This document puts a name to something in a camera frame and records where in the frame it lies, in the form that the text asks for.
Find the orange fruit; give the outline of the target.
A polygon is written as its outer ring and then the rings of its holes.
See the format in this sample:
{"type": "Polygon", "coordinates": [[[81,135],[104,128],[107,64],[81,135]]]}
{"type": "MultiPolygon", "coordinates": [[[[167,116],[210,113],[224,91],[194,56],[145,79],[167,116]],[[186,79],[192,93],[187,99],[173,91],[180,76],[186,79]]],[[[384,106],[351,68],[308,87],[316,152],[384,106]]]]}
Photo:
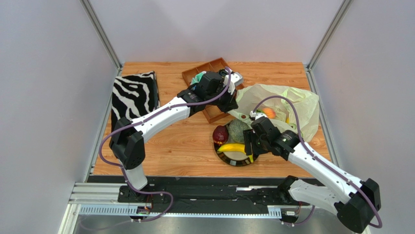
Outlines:
{"type": "Polygon", "coordinates": [[[276,118],[276,112],[272,108],[265,107],[262,109],[262,112],[270,119],[276,118]]]}

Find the green cantaloupe melon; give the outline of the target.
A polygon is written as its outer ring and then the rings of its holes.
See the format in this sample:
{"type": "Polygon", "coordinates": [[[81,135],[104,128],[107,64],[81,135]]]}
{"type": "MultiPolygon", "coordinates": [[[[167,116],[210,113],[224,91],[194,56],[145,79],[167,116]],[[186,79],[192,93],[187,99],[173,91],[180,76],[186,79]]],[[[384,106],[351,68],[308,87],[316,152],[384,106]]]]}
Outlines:
{"type": "Polygon", "coordinates": [[[230,138],[236,143],[244,143],[244,131],[252,128],[245,122],[234,119],[227,125],[227,130],[230,138]]]}

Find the yellow banana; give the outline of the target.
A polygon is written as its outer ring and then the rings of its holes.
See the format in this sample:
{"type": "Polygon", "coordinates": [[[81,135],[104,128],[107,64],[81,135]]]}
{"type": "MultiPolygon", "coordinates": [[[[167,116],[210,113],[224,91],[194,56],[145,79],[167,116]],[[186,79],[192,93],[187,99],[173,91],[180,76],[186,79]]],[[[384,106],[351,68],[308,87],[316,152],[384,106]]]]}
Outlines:
{"type": "Polygon", "coordinates": [[[223,144],[222,146],[220,146],[217,149],[218,152],[240,152],[240,153],[244,153],[246,156],[248,156],[249,161],[251,163],[254,162],[254,158],[253,155],[247,155],[245,152],[245,145],[241,144],[241,143],[228,143],[228,144],[223,144]]]}

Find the dark red apple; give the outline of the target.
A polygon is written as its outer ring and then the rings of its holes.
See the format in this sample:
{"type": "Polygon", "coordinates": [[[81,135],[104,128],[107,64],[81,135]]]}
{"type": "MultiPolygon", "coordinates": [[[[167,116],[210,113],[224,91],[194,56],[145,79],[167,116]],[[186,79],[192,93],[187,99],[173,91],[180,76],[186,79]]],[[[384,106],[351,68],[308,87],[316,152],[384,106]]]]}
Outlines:
{"type": "Polygon", "coordinates": [[[225,126],[219,125],[217,126],[212,134],[213,142],[218,145],[225,144],[229,139],[229,133],[225,126]]]}

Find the pale green plastic bag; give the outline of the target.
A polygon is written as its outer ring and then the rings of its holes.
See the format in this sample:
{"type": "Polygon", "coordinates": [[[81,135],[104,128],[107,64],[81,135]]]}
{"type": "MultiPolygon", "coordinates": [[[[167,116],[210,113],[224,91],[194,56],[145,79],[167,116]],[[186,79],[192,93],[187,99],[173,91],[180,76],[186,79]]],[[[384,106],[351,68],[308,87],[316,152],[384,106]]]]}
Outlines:
{"type": "Polygon", "coordinates": [[[229,111],[233,117],[250,125],[251,111],[262,112],[270,109],[275,112],[271,122],[281,132],[301,131],[303,140],[310,142],[319,126],[319,96],[304,89],[290,86],[255,84],[238,91],[238,109],[229,111]]]}

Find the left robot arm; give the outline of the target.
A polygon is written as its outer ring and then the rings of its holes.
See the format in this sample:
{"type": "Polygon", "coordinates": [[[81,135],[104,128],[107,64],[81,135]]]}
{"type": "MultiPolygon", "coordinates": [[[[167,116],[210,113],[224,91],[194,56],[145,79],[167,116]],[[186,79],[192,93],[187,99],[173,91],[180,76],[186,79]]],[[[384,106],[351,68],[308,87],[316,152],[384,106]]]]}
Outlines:
{"type": "Polygon", "coordinates": [[[130,186],[141,190],[148,183],[142,165],[148,140],[170,125],[205,110],[208,105],[224,113],[237,109],[236,88],[243,81],[242,75],[231,70],[225,76],[206,72],[166,105],[139,118],[118,120],[109,146],[130,186]]]}

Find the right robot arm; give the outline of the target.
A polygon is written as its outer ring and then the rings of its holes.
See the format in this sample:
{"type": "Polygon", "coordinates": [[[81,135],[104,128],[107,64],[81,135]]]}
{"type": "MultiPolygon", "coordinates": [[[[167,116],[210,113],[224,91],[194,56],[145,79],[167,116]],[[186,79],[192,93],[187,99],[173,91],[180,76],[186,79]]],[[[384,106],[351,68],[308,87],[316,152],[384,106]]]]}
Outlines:
{"type": "Polygon", "coordinates": [[[294,199],[335,214],[349,230],[361,234],[367,226],[382,226],[380,187],[347,173],[313,150],[302,137],[291,130],[280,132],[269,118],[258,117],[244,131],[245,151],[255,156],[271,153],[280,156],[317,179],[323,186],[309,184],[288,176],[278,188],[294,199]],[[372,223],[376,218],[378,224],[372,223]]]}

